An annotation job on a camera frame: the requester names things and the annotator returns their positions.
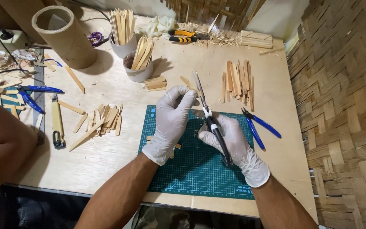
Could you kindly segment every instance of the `yellow and black pliers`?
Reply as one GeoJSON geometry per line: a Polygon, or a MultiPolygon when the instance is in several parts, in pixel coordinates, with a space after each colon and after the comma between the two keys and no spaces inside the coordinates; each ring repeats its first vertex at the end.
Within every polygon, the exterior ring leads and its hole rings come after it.
{"type": "Polygon", "coordinates": [[[169,37],[169,40],[174,41],[174,42],[196,42],[197,40],[209,40],[210,39],[209,35],[199,34],[196,32],[189,32],[189,31],[180,30],[180,29],[169,30],[169,35],[171,36],[171,37],[169,37]],[[178,37],[173,37],[173,35],[184,35],[187,37],[178,38],[178,37]]]}

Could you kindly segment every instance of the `power strip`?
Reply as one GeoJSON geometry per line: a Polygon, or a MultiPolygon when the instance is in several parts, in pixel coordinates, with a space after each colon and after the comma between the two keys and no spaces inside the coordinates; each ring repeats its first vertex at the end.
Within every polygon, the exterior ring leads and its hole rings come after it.
{"type": "MultiPolygon", "coordinates": [[[[10,30],[10,29],[6,29],[6,31],[9,32],[10,34],[11,33],[14,34],[13,38],[3,40],[1,39],[2,32],[0,32],[0,39],[9,51],[13,52],[17,49],[24,49],[26,47],[26,43],[29,42],[29,39],[23,31],[10,30]]],[[[5,51],[1,43],[0,43],[0,51],[5,51]]]]}

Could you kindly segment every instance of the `pen holder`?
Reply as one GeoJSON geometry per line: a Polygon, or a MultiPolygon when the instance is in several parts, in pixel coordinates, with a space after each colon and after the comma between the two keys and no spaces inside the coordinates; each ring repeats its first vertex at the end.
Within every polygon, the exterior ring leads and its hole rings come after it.
{"type": "Polygon", "coordinates": [[[117,44],[114,44],[114,42],[113,42],[113,35],[111,32],[109,34],[109,42],[111,44],[112,50],[115,52],[115,54],[119,58],[125,58],[128,54],[135,51],[136,47],[138,47],[135,33],[133,33],[133,37],[128,43],[122,44],[122,45],[117,45],[117,44]]]}
{"type": "Polygon", "coordinates": [[[134,82],[142,82],[144,80],[150,79],[153,74],[153,62],[152,57],[150,57],[148,66],[141,70],[131,70],[132,63],[135,57],[135,51],[127,55],[122,61],[126,75],[129,77],[130,80],[134,82]]]}

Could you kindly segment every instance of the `plywood table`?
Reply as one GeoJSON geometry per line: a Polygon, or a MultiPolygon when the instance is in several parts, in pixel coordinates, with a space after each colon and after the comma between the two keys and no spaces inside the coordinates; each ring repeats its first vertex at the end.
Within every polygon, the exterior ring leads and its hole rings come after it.
{"type": "MultiPolygon", "coordinates": [[[[102,15],[88,8],[76,9],[83,14],[79,18],[85,33],[100,31],[109,34],[110,24],[100,19],[102,15]]],[[[147,18],[137,18],[137,28],[147,18]]],[[[292,85],[290,83],[284,51],[259,56],[261,48],[246,46],[172,44],[159,39],[155,41],[152,54],[155,75],[162,74],[167,89],[182,85],[181,75],[192,79],[191,69],[197,70],[202,81],[207,102],[213,111],[241,113],[243,104],[236,99],[221,103],[221,78],[226,70],[226,61],[236,63],[248,58],[255,77],[255,114],[270,123],[281,134],[275,137],[268,130],[257,125],[257,130],[266,146],[262,151],[256,145],[256,153],[269,165],[272,174],[307,209],[317,221],[309,169],[300,132],[292,85]]],[[[283,47],[283,42],[274,39],[274,47],[283,47]]],[[[56,150],[52,143],[51,94],[45,94],[46,144],[38,147],[32,159],[11,182],[53,190],[94,194],[114,173],[137,156],[145,110],[148,104],[155,104],[165,91],[147,92],[143,84],[128,79],[122,60],[112,52],[109,42],[96,48],[97,61],[87,69],[74,70],[85,86],[83,94],[64,68],[55,72],[45,70],[45,84],[65,91],[60,99],[91,112],[99,104],[123,104],[120,136],[114,132],[95,137],[75,150],[56,150]]],[[[51,58],[64,63],[53,50],[45,50],[51,58]]],[[[61,109],[64,125],[64,139],[70,145],[83,131],[74,134],[72,130],[81,115],[61,109]]],[[[254,200],[214,198],[204,196],[175,195],[148,192],[146,202],[191,207],[195,209],[226,212],[245,216],[259,216],[254,200]]]]}

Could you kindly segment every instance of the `hand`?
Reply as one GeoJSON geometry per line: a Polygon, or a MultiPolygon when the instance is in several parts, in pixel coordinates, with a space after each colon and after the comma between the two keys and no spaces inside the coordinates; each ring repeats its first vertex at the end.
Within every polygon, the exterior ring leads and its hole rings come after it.
{"type": "Polygon", "coordinates": [[[197,92],[187,86],[174,86],[156,103],[156,130],[150,144],[142,152],[162,166],[183,135],[191,107],[198,106],[197,92]]]}
{"type": "MultiPolygon", "coordinates": [[[[219,130],[224,138],[228,152],[233,163],[240,167],[247,184],[251,187],[259,187],[265,184],[270,176],[269,167],[248,144],[238,121],[217,112],[213,112],[213,119],[217,126],[221,126],[219,130]]],[[[198,138],[222,153],[221,145],[218,143],[216,136],[207,131],[206,125],[200,128],[198,138]]]]}

